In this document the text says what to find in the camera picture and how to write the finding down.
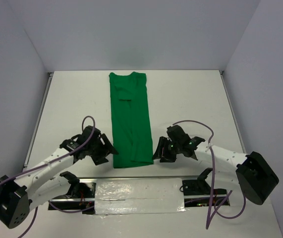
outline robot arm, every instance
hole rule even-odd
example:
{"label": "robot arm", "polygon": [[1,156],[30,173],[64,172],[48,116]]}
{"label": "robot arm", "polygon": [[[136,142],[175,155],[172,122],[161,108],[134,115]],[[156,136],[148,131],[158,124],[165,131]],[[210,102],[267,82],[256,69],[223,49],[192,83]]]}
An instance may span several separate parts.
{"label": "robot arm", "polygon": [[[118,154],[106,135],[95,129],[90,141],[82,149],[50,163],[82,145],[90,136],[92,129],[91,126],[87,126],[82,134],[65,140],[49,157],[35,166],[47,164],[46,167],[0,186],[0,220],[8,228],[17,227],[26,219],[31,210],[54,197],[66,194],[79,184],[79,179],[75,175],[70,172],[60,174],[61,171],[84,159],[87,155],[91,156],[95,165],[99,165],[108,162],[107,155]],[[0,182],[7,178],[7,176],[1,177]]]}
{"label": "robot arm", "polygon": [[[211,185],[212,154],[210,145],[200,137],[190,138],[179,125],[168,127],[166,137],[160,137],[153,159],[161,163],[173,163],[177,154],[197,161],[204,168],[199,176]],[[236,153],[213,146],[216,162],[215,188],[241,189],[251,202],[262,205],[279,183],[279,179],[265,159],[257,152]]]}

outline garment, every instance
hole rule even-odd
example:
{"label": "garment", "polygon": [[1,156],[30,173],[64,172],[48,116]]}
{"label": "garment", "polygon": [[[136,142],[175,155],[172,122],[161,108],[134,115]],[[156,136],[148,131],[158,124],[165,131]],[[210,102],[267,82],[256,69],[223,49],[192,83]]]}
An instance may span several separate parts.
{"label": "garment", "polygon": [[153,164],[146,74],[110,73],[114,168]]}

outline wall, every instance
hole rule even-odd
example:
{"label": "wall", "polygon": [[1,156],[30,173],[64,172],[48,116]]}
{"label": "wall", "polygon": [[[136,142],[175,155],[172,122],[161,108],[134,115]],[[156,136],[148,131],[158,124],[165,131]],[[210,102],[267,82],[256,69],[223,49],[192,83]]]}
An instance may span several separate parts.
{"label": "wall", "polygon": [[280,178],[271,198],[283,233],[283,1],[261,0],[225,81],[248,151],[262,153]]}
{"label": "wall", "polygon": [[0,177],[23,167],[47,78],[10,6],[0,0]]}
{"label": "wall", "polygon": [[48,70],[225,69],[259,0],[8,0]]}

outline plastic wrap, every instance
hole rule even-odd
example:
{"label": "plastic wrap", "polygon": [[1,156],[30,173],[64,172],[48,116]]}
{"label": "plastic wrap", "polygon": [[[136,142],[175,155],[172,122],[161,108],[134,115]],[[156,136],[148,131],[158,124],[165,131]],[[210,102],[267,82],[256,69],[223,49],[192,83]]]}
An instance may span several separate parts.
{"label": "plastic wrap", "polygon": [[99,179],[96,214],[175,213],[185,211],[180,178]]}

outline green shirt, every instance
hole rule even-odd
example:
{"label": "green shirt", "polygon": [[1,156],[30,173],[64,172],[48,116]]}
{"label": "green shirt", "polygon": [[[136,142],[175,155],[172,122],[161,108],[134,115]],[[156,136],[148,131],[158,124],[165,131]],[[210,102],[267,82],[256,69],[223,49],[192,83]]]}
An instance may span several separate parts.
{"label": "green shirt", "polygon": [[110,73],[114,168],[153,164],[146,81],[144,73]]}

